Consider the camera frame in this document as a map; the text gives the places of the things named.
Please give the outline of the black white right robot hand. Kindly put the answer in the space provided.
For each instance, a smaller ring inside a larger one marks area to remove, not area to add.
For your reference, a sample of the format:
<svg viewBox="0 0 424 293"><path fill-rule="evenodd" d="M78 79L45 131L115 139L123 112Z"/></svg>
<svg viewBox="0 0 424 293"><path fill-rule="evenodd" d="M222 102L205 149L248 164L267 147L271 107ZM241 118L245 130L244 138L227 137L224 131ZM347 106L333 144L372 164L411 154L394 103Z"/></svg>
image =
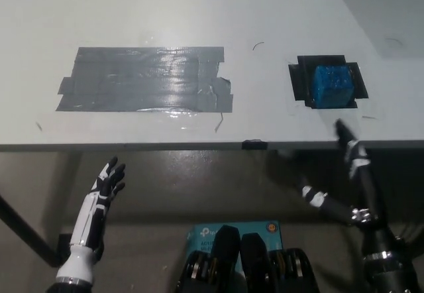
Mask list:
<svg viewBox="0 0 424 293"><path fill-rule="evenodd" d="M304 175L296 182L296 190L311 207L343 225L357 227L362 232L364 260L409 260L405 243L394 235L388 224L382 190L364 145L342 119L335 121L335 131L348 170L348 179L360 191L359 205L354 207L342 204L328 193L314 188Z"/></svg>

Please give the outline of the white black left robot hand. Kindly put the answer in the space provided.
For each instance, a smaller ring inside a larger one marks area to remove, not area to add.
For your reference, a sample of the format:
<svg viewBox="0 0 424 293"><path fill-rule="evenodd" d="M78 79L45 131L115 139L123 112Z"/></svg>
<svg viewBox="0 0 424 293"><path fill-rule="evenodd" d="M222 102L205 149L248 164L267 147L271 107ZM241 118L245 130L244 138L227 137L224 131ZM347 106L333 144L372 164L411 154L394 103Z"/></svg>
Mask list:
<svg viewBox="0 0 424 293"><path fill-rule="evenodd" d="M114 156L96 177L79 210L70 239L70 255L56 274L57 283L93 286L93 268L104 251L107 215L113 200L125 187L125 167Z"/></svg>

